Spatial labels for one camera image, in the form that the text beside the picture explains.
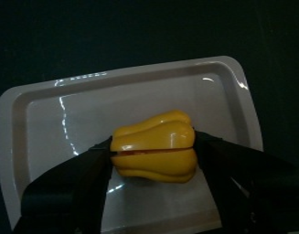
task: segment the bell pepper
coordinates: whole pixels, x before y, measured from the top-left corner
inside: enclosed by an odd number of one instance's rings
[[[191,119],[171,111],[145,122],[119,128],[113,135],[113,164],[122,176],[186,183],[194,176],[197,156],[193,149]]]

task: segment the dark background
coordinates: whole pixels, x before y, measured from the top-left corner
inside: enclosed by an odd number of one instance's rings
[[[0,95],[221,55],[244,67],[265,151],[299,166],[299,1],[0,1]],[[2,192],[0,233],[10,233]]]

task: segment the white tray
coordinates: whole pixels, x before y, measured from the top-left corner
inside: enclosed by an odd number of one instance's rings
[[[10,89],[0,98],[0,181],[12,228],[24,188],[125,124],[181,109],[195,130],[264,149],[244,70],[215,57],[117,69]],[[221,226],[203,173],[185,185],[121,178],[107,191],[105,233],[195,233]]]

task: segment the yellow bell pepper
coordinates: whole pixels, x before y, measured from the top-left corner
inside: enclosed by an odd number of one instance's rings
[[[185,183],[194,176],[194,130],[185,112],[162,113],[145,122],[119,128],[113,137],[113,164],[122,176]]]

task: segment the plastic tray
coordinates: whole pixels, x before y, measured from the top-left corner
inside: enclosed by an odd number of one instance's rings
[[[24,188],[113,131],[181,109],[195,130],[262,150],[258,118],[238,62],[201,58],[98,72],[10,89],[0,98],[0,181],[14,228]],[[185,185],[121,178],[107,191],[105,233],[195,233],[221,217],[201,170]]]

